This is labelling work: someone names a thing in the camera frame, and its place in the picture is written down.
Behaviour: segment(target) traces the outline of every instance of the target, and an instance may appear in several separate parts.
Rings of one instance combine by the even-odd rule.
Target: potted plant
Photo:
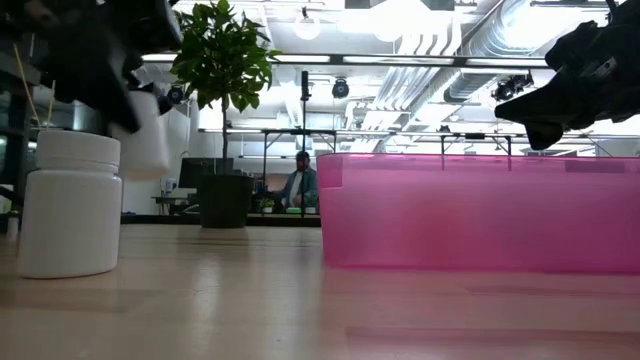
[[[309,194],[304,197],[305,214],[315,214],[318,208],[318,194]]]
[[[232,175],[227,169],[227,109],[240,112],[260,105],[258,92],[271,87],[269,60],[280,52],[269,50],[269,38],[262,25],[243,14],[238,16],[227,0],[217,4],[196,4],[192,14],[176,14],[183,42],[171,73],[186,86],[185,95],[197,91],[198,107],[222,103],[222,173],[203,174],[198,188],[203,227],[242,227],[247,220],[253,192],[253,178]]]
[[[273,213],[273,206],[275,204],[276,203],[271,199],[262,199],[262,201],[260,201],[260,207],[262,208],[262,212],[265,214]]]

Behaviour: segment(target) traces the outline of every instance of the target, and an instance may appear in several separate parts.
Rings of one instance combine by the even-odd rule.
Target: table surface
[[[320,229],[128,225],[109,273],[15,275],[0,359],[640,358],[640,277],[324,268]]]
[[[186,197],[164,197],[164,196],[152,196],[152,199],[156,201],[156,204],[173,204],[176,201],[188,201]]]
[[[302,215],[300,214],[262,214],[262,213],[249,213],[249,217],[266,217],[266,218],[276,218],[276,219],[301,219]],[[320,215],[318,214],[304,214],[304,217],[307,219],[320,219]]]

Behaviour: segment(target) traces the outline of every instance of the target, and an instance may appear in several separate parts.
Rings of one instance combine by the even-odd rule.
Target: plant pot
[[[242,175],[202,175],[198,187],[204,228],[241,228],[247,223],[254,179]]]

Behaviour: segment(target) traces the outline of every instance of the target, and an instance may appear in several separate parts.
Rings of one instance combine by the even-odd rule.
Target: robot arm
[[[607,3],[607,26],[582,23],[547,53],[557,72],[547,85],[495,109],[496,117],[525,126],[534,150],[555,144],[565,131],[640,112],[640,0]]]
[[[5,0],[0,35],[35,33],[46,51],[35,65],[56,99],[79,100],[129,132],[140,128],[129,96],[142,55],[176,50],[182,35],[167,0]],[[159,98],[159,103],[166,103]]]

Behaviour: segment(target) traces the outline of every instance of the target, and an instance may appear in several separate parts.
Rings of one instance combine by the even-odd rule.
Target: computer monitor
[[[227,159],[227,174],[233,173],[233,159]],[[182,158],[178,186],[185,189],[197,189],[203,173],[224,174],[220,158]]]

